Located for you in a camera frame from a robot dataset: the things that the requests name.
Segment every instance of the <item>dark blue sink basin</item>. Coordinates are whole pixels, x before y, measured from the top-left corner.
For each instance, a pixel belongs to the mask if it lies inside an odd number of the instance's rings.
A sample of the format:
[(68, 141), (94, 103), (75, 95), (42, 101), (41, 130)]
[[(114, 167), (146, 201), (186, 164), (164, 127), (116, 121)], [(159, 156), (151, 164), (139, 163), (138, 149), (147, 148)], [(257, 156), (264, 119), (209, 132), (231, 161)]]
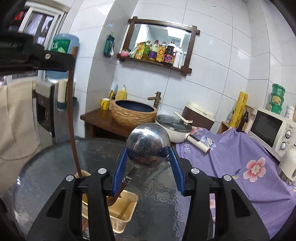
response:
[(116, 104), (128, 110), (141, 111), (141, 112), (154, 111), (154, 109), (151, 106), (146, 105), (144, 103), (136, 102), (136, 101), (118, 100), (116, 101)]

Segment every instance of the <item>wooden frame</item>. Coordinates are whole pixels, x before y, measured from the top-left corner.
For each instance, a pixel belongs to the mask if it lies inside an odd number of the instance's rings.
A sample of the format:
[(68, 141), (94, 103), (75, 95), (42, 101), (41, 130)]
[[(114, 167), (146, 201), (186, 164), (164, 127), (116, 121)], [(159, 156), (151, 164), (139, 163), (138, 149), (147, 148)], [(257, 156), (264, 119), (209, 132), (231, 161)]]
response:
[(124, 40), (124, 44), (122, 47), (123, 50), (128, 49), (128, 46), (131, 41), (131, 37), (133, 35), (133, 30), (134, 30), (135, 24), (141, 23), (141, 24), (158, 25), (158, 26), (164, 26), (164, 27), (172, 27), (172, 28), (182, 29), (182, 30), (185, 30), (186, 32), (191, 33), (188, 48), (187, 48), (187, 54), (186, 54), (184, 65), (182, 66), (181, 69), (175, 68), (173, 66), (165, 65), (162, 63), (158, 63), (158, 62), (152, 62), (152, 61), (140, 60), (140, 59), (128, 58), (128, 57), (121, 57), (120, 53), (117, 54), (117, 58), (119, 58), (119, 61), (130, 60), (130, 61), (142, 62), (142, 63), (153, 64), (153, 65), (157, 65), (157, 66), (161, 66), (161, 67), (165, 67), (165, 68), (170, 68), (170, 69), (173, 69), (176, 71), (180, 71), (181, 75), (185, 75), (185, 76), (187, 75), (187, 73), (191, 74), (192, 69), (189, 68), (189, 63), (190, 63), (190, 59), (191, 59), (191, 55), (192, 55), (192, 51), (193, 51), (195, 36), (197, 34), (198, 35), (200, 34), (200, 30), (198, 30), (196, 26), (193, 25), (192, 27), (188, 27), (188, 26), (183, 26), (183, 25), (176, 24), (176, 23), (169, 23), (169, 22), (165, 22), (165, 21), (158, 21), (158, 20), (151, 20), (151, 19), (139, 19), (138, 17), (133, 17), (132, 19), (129, 19), (128, 22), (130, 23), (130, 26), (129, 26), (126, 38)]

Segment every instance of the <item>stacked green containers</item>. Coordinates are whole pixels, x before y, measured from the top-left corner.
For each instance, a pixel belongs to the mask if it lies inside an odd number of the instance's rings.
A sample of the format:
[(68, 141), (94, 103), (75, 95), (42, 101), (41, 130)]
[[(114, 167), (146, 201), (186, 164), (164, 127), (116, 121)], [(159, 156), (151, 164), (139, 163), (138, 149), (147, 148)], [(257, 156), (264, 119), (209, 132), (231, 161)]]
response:
[(284, 102), (284, 94), (285, 94), (285, 89), (284, 87), (278, 85), (278, 84), (273, 84), (272, 85), (272, 93), (271, 93), (271, 101), (269, 102), (268, 105), (268, 110), (280, 114), (282, 110), (282, 105)]

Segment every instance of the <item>pot handle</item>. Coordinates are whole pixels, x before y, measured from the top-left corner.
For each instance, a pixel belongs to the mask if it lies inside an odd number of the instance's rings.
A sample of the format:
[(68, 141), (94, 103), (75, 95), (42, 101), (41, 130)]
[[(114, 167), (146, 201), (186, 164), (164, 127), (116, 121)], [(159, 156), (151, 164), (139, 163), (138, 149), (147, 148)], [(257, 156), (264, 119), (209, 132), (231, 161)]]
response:
[(186, 139), (190, 141), (193, 145), (195, 145), (197, 148), (202, 150), (204, 153), (208, 153), (211, 149), (202, 143), (200, 140), (198, 140), (195, 136), (187, 134)]
[(185, 123), (192, 123), (192, 120), (186, 120), (182, 115), (180, 115), (178, 112), (174, 111), (174, 113)]

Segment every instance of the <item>yellow plastic wrap roll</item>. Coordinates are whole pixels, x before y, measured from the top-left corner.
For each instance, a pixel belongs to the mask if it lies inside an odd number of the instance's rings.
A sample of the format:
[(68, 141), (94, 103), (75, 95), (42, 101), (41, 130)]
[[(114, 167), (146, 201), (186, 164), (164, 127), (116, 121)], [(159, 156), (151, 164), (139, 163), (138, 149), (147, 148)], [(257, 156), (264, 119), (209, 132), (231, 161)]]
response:
[(237, 100), (237, 105), (235, 107), (235, 110), (234, 110), (234, 113), (233, 113), (233, 116), (232, 116), (232, 119), (230, 122), (230, 126), (238, 127), (239, 121), (240, 121), (242, 115), (244, 114), (247, 100), (248, 100), (248, 94), (241, 91), (239, 93), (239, 99)]

